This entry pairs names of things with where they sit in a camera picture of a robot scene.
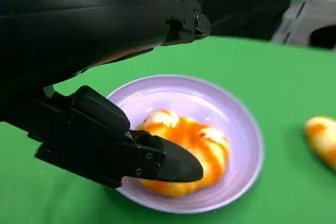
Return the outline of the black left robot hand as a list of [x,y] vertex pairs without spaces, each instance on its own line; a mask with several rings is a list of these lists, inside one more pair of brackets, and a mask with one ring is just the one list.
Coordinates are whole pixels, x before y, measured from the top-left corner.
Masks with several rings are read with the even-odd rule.
[[1,121],[40,143],[36,158],[111,188],[125,176],[198,181],[189,151],[132,130],[89,86],[65,96],[54,84],[210,30],[196,0],[1,0]]

